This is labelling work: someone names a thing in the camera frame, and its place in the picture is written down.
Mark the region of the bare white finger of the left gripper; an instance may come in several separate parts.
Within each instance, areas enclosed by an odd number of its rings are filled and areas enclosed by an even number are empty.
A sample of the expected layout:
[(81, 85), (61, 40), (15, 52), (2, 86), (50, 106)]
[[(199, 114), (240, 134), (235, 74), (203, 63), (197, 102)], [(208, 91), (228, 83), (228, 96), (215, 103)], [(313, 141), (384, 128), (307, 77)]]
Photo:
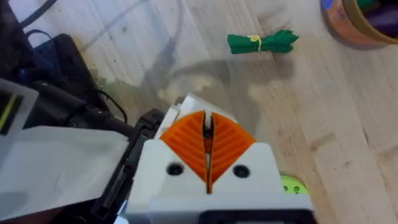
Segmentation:
[(225, 110), (222, 110), (221, 108), (215, 106), (214, 104), (205, 101), (204, 99), (201, 99), (200, 97), (188, 93), (182, 100), (181, 103), (178, 103), (176, 105), (172, 105), (169, 107), (168, 111), (166, 112), (163, 121), (161, 122), (159, 129), (157, 130), (155, 134), (155, 139), (159, 139), (161, 135), (171, 127), (177, 120), (180, 118), (194, 113), (198, 111), (205, 111), (205, 121), (204, 124), (207, 128), (211, 126), (211, 114), (212, 113), (217, 113), (220, 114), (224, 117), (229, 118), (231, 121), (237, 123), (237, 120), (235, 117), (226, 112)]

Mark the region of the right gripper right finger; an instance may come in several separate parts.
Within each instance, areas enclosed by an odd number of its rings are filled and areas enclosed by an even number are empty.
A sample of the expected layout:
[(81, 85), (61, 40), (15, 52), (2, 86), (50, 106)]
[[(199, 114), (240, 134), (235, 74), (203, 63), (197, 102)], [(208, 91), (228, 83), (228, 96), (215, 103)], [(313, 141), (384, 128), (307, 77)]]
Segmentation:
[(301, 180), (280, 172), (270, 145), (257, 142), (227, 117), (213, 113), (211, 119), (209, 194), (309, 194)]

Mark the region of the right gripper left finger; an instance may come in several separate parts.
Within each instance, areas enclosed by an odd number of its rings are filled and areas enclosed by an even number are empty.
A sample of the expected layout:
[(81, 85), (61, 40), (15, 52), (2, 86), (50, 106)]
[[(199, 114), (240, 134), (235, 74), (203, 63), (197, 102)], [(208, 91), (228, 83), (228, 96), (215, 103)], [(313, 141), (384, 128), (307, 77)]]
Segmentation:
[(145, 213), (159, 198), (207, 195), (204, 119), (203, 110), (188, 114), (144, 143), (127, 213)]

